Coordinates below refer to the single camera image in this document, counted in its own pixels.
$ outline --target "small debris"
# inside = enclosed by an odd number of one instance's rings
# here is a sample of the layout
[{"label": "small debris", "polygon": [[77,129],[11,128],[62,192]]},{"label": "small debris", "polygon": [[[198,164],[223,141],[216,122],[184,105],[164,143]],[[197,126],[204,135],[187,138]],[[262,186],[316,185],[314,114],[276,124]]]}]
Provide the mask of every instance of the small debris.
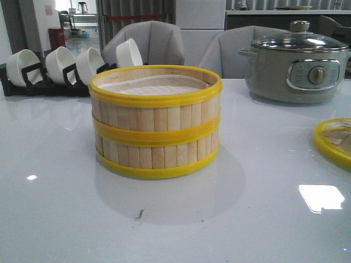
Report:
[{"label": "small debris", "polygon": [[144,212],[144,209],[140,210],[139,215],[135,219],[141,219],[143,217],[143,212]]}]

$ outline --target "pot handle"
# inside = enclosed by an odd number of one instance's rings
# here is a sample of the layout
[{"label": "pot handle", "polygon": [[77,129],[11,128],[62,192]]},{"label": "pot handle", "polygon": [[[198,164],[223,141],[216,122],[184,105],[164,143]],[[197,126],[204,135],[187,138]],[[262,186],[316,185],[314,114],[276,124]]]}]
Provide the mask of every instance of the pot handle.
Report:
[{"label": "pot handle", "polygon": [[237,53],[250,59],[255,59],[257,57],[257,53],[249,51],[247,49],[240,49]]}]

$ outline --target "lid knob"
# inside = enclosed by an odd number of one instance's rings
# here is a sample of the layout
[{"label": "lid knob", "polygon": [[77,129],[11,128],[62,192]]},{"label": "lid knob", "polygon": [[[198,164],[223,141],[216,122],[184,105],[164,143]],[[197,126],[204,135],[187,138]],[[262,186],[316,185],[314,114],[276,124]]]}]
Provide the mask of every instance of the lid knob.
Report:
[{"label": "lid knob", "polygon": [[291,32],[306,32],[309,28],[309,22],[303,20],[296,20],[290,23]]}]

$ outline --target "black dish rack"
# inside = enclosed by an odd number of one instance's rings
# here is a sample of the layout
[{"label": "black dish rack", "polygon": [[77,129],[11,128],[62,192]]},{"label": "black dish rack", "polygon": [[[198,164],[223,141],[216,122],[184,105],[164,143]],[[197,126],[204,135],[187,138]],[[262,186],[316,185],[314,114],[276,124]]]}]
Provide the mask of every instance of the black dish rack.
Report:
[{"label": "black dish rack", "polygon": [[[104,64],[97,69],[97,73],[116,68],[116,64]],[[28,79],[28,73],[34,70],[40,70],[43,77],[42,81],[31,83]],[[67,74],[74,71],[76,83],[72,84],[67,77]],[[54,83],[47,75],[47,69],[41,62],[24,67],[21,70],[23,80],[26,83],[25,87],[15,86],[8,78],[6,73],[6,64],[0,65],[0,80],[5,96],[24,95],[24,96],[90,96],[89,88],[81,81],[76,64],[72,64],[62,70],[65,85]]]}]

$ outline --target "yellow plastic rim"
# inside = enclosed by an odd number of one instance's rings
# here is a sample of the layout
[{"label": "yellow plastic rim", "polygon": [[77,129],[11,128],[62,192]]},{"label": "yellow plastic rim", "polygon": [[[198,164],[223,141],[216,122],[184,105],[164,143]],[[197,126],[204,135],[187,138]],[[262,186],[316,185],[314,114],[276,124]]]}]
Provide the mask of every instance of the yellow plastic rim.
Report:
[{"label": "yellow plastic rim", "polygon": [[174,177],[190,174],[209,165],[217,156],[218,149],[219,149],[219,144],[215,150],[213,150],[208,156],[199,160],[198,162],[179,166],[179,167],[164,168],[164,169],[139,169],[139,168],[132,168],[132,167],[120,165],[102,156],[98,150],[97,150],[97,156],[103,165],[105,165],[110,170],[115,171],[117,173],[128,175],[134,178],[142,178],[142,179],[166,179],[166,178],[174,178]]},{"label": "yellow plastic rim", "polygon": [[319,123],[314,129],[313,143],[315,147],[329,160],[351,170],[351,153],[337,147],[324,136],[324,132],[332,132],[334,130],[350,130],[351,128],[325,128],[332,122],[351,120],[351,118],[336,118]]},{"label": "yellow plastic rim", "polygon": [[112,127],[98,121],[95,117],[93,117],[95,130],[99,135],[121,144],[136,146],[169,146],[197,141],[217,130],[219,127],[219,122],[220,115],[217,115],[206,123],[190,128],[169,130],[164,132],[140,132],[136,130],[125,130]]},{"label": "yellow plastic rim", "polygon": [[[185,69],[200,71],[205,74],[211,75],[216,78],[215,84],[209,86],[208,88],[201,89],[196,92],[175,94],[175,95],[129,95],[120,94],[115,92],[110,92],[104,89],[100,89],[95,83],[96,81],[104,76],[109,75],[114,72],[136,70],[136,69],[147,69],[147,68],[173,68],[173,69]],[[189,66],[178,66],[178,65],[149,65],[149,66],[134,66],[134,67],[124,67],[117,68],[114,70],[108,70],[97,74],[92,78],[89,85],[90,95],[94,98],[102,101],[109,102],[111,104],[130,106],[130,107],[173,107],[195,104],[208,100],[220,93],[222,90],[222,80],[220,76],[210,70],[205,70],[204,68],[189,67]]]}]

